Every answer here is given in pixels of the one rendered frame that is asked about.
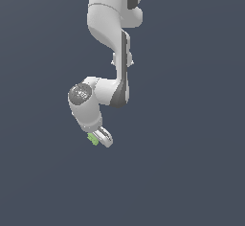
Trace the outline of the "small green object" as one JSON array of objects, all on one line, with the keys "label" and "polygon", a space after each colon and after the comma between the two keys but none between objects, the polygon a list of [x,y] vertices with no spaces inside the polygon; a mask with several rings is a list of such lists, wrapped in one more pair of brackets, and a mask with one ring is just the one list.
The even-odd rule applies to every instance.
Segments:
[{"label": "small green object", "polygon": [[87,133],[87,139],[89,139],[94,146],[96,146],[99,143],[99,140],[93,133]]}]

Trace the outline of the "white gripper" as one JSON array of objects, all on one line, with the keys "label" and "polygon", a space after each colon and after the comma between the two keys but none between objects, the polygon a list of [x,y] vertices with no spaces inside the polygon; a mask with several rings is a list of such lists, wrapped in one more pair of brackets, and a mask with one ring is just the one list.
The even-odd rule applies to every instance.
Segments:
[{"label": "white gripper", "polygon": [[113,144],[112,135],[103,127],[99,126],[93,135],[105,146],[110,147]]}]

